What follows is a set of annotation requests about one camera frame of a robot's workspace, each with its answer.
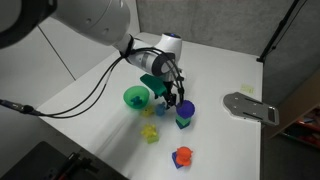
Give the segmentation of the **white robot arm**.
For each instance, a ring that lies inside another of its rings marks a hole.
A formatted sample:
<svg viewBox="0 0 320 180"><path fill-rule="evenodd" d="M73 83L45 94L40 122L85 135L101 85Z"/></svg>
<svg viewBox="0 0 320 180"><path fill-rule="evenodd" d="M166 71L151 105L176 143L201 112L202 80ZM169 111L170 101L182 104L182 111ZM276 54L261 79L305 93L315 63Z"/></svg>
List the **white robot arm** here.
<svg viewBox="0 0 320 180"><path fill-rule="evenodd" d="M80 35L117 49L128 63L167 83L181 83L182 38L165 32L151 46L128 32L125 0L0 0L0 48L12 46L52 17Z"/></svg>

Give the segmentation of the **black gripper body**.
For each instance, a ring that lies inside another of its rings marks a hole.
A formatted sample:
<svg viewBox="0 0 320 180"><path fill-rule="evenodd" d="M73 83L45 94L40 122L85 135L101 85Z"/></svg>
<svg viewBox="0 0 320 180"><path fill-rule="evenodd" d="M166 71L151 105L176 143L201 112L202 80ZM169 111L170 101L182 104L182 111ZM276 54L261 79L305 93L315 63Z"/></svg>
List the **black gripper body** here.
<svg viewBox="0 0 320 180"><path fill-rule="evenodd" d="M179 94L179 99L183 100L184 99L183 81L184 81L184 78L182 76L179 76L177 85L175 85L172 81L164 81L164 85L165 85L168 93L170 93L171 90L173 89L173 87L175 86L177 88L177 91Z"/></svg>

